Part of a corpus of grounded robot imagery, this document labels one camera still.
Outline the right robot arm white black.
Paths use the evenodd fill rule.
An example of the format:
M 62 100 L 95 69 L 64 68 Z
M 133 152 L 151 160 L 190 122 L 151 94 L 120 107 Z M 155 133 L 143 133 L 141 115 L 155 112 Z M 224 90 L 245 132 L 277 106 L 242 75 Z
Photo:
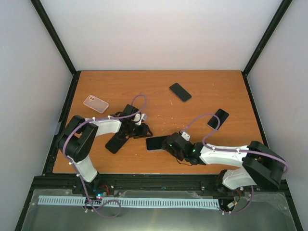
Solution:
M 282 175 L 288 169 L 286 161 L 264 144 L 252 141 L 238 147 L 191 143 L 186 133 L 173 133 L 162 142 L 162 149 L 179 161 L 191 165 L 227 165 L 235 170 L 223 170 L 218 185 L 228 190 L 257 185 L 265 190 L 276 191 Z

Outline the clear magsafe phone case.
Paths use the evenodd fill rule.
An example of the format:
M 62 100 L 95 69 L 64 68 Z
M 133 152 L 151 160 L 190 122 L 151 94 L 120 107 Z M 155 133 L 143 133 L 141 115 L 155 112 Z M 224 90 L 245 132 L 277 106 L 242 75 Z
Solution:
M 159 151 L 163 151 L 163 149 L 146 149 L 146 151 L 148 152 L 159 152 Z

